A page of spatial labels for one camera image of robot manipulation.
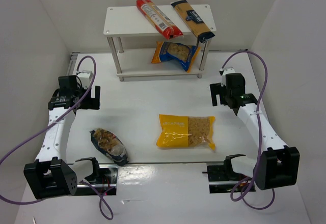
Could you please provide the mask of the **yellow macaroni bag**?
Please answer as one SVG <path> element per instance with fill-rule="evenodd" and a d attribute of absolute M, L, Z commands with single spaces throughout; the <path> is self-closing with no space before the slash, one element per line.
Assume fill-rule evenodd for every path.
<path fill-rule="evenodd" d="M 195 148 L 208 146 L 215 150 L 213 142 L 214 116 L 188 117 L 159 115 L 161 134 L 156 145 L 160 148 Z"/>

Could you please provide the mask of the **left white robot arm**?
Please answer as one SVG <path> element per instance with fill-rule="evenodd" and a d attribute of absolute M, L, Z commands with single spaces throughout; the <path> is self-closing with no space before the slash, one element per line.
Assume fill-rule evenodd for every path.
<path fill-rule="evenodd" d="M 91 71 L 60 76 L 59 88 L 48 103 L 49 126 L 42 147 L 33 163 L 23 173 L 38 200 L 75 195 L 82 180 L 92 182 L 99 176 L 99 163 L 94 157 L 66 162 L 66 150 L 72 124 L 79 109 L 98 110 L 100 87 L 91 96 Z"/>

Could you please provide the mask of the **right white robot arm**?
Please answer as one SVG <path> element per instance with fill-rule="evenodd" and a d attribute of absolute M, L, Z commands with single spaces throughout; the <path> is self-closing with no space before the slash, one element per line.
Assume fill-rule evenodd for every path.
<path fill-rule="evenodd" d="M 224 168 L 232 178 L 235 174 L 254 178 L 261 190 L 294 185 L 297 180 L 300 153 L 289 147 L 274 131 L 257 108 L 253 94 L 245 93 L 246 81 L 232 68 L 220 70 L 222 81 L 210 85 L 212 104 L 228 106 L 244 123 L 255 144 L 261 148 L 260 161 L 243 154 L 227 156 Z"/>

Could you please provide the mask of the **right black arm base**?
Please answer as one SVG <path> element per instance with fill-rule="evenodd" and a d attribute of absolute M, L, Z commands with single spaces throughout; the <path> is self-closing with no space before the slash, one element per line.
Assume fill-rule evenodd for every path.
<path fill-rule="evenodd" d="M 208 179 L 209 193 L 230 193 L 234 185 L 245 176 L 238 173 L 228 174 L 222 162 L 207 164 L 206 170 L 202 172 Z"/>

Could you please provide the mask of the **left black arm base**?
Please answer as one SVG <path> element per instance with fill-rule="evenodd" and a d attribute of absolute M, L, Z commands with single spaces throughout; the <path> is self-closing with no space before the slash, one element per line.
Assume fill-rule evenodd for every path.
<path fill-rule="evenodd" d="M 103 195 L 116 195 L 117 193 L 118 166 L 113 164 L 100 164 L 99 175 L 95 178 L 89 176 L 86 180 Z M 91 196 L 96 193 L 87 185 L 79 184 L 76 196 Z"/>

